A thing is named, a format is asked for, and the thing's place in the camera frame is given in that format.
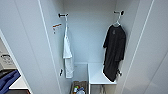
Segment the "floor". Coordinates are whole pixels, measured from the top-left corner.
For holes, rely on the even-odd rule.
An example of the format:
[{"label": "floor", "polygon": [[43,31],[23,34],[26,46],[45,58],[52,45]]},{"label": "floor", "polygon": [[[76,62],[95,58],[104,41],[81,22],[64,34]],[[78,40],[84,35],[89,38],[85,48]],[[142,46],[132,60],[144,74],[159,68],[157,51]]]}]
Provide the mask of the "floor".
[{"label": "floor", "polygon": [[5,94],[28,94],[27,90],[9,90]]}]

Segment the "black shirt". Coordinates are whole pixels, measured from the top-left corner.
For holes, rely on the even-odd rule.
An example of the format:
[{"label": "black shirt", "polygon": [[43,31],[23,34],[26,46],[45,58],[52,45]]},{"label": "black shirt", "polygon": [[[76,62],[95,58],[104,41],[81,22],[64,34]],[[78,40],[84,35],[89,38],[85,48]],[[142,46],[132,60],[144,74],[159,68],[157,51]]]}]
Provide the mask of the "black shirt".
[{"label": "black shirt", "polygon": [[103,73],[114,82],[118,65],[124,59],[126,35],[121,26],[109,27],[103,47],[106,48]]}]

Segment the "white towel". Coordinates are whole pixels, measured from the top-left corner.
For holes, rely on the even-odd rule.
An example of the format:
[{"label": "white towel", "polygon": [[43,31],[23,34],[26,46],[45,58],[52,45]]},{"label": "white towel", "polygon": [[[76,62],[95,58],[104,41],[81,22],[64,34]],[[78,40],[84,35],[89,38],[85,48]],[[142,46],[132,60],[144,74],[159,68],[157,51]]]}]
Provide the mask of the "white towel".
[{"label": "white towel", "polygon": [[64,37],[64,52],[63,52],[63,58],[65,59],[65,71],[66,71],[66,78],[72,78],[73,77],[73,71],[74,71],[74,64],[73,64],[73,54],[71,53],[71,45],[68,38],[68,32],[67,32],[67,17],[66,18],[66,29],[65,29],[65,37]]}]

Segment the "wardrobe door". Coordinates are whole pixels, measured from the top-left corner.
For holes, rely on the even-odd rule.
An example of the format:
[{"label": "wardrobe door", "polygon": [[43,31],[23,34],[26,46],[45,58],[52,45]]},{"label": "wardrobe door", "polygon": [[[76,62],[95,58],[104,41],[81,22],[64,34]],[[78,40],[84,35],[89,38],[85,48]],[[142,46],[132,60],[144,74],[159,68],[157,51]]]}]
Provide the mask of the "wardrobe door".
[{"label": "wardrobe door", "polygon": [[166,72],[167,69],[162,69],[162,66],[160,66],[163,60],[167,61],[164,59],[168,51],[168,13],[164,12],[168,11],[167,4],[167,0],[153,0],[151,3],[151,9],[132,60],[123,94],[144,94],[148,86],[152,88],[153,81],[159,80],[159,77],[160,81],[154,83],[158,86],[157,89],[167,86],[165,80],[167,74],[161,73],[161,71]]},{"label": "wardrobe door", "polygon": [[0,0],[0,13],[0,29],[33,93],[61,94],[40,0]]},{"label": "wardrobe door", "polygon": [[153,77],[145,94],[168,94],[168,54]]}]

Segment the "storage basket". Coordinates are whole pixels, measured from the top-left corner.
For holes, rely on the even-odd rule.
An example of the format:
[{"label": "storage basket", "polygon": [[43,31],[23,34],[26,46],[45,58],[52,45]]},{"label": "storage basket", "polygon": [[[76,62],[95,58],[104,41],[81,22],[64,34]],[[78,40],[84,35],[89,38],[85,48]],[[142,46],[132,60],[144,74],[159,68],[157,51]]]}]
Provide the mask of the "storage basket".
[{"label": "storage basket", "polygon": [[83,88],[84,88],[84,91],[85,91],[85,94],[88,94],[88,91],[87,91],[87,89],[88,89],[88,87],[87,87],[87,81],[81,81],[81,82],[79,82],[79,81],[74,81],[74,82],[72,83],[71,93],[70,93],[70,94],[73,94],[73,91],[74,91],[74,87],[75,87],[75,86],[83,87]]}]

